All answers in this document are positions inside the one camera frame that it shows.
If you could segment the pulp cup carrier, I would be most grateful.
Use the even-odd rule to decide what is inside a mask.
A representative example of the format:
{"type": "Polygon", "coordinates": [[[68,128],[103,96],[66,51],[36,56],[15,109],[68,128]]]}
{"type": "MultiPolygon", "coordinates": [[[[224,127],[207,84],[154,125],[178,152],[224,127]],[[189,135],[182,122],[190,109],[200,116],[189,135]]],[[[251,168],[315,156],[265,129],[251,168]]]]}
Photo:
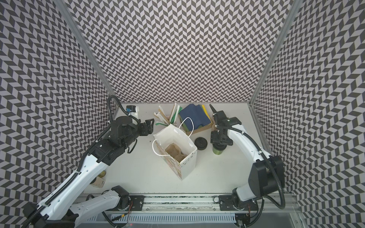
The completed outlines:
{"type": "Polygon", "coordinates": [[[168,145],[165,151],[173,157],[177,162],[181,162],[183,159],[186,158],[186,155],[182,153],[180,147],[174,143],[168,145]]]}

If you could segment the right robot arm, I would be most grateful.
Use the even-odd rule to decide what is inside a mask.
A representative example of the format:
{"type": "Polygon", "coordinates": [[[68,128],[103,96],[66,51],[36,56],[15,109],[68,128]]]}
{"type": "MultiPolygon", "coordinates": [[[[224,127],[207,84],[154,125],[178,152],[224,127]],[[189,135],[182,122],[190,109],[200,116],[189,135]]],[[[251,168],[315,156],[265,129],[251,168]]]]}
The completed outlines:
{"type": "Polygon", "coordinates": [[[214,130],[211,132],[213,152],[219,154],[228,146],[236,145],[250,165],[248,180],[232,190],[232,205],[243,210],[259,199],[270,200],[277,208],[286,207],[284,195],[284,163],[280,156],[272,156],[247,133],[242,122],[228,118],[224,111],[213,112],[214,130]]]}

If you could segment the green paper cup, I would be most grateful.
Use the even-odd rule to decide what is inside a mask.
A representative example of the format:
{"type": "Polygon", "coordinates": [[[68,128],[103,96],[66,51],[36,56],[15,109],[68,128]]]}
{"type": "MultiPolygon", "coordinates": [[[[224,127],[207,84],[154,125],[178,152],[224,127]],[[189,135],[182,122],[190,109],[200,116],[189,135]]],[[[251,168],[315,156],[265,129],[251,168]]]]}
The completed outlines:
{"type": "Polygon", "coordinates": [[[227,145],[214,143],[213,144],[213,153],[215,155],[221,155],[226,148],[227,148],[227,145]]]}

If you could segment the cartoon animal paper bag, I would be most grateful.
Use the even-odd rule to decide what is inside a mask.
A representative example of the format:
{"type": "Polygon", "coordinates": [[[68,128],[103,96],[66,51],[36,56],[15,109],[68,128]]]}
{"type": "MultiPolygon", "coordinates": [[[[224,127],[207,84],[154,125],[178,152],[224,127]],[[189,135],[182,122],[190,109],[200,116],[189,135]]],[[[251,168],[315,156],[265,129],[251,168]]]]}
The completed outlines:
{"type": "Polygon", "coordinates": [[[179,126],[173,124],[154,134],[152,150],[161,157],[180,180],[184,180],[196,167],[197,146],[189,134],[183,129],[183,124],[192,119],[185,118],[179,126]]]}

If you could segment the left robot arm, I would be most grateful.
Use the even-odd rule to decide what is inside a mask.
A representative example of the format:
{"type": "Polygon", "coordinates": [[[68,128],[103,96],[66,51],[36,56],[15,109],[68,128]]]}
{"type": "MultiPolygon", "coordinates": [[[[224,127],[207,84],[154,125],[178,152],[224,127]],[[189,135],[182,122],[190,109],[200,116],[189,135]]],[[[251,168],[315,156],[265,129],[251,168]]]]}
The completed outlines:
{"type": "Polygon", "coordinates": [[[141,122],[138,109],[132,105],[123,108],[114,95],[107,99],[107,110],[109,125],[82,155],[77,169],[41,202],[24,206],[24,228],[30,225],[35,228],[75,228],[107,210],[129,211],[132,208],[130,194],[121,186],[83,203],[75,202],[118,157],[134,150],[130,145],[136,145],[138,137],[153,133],[154,119],[141,122]]]}

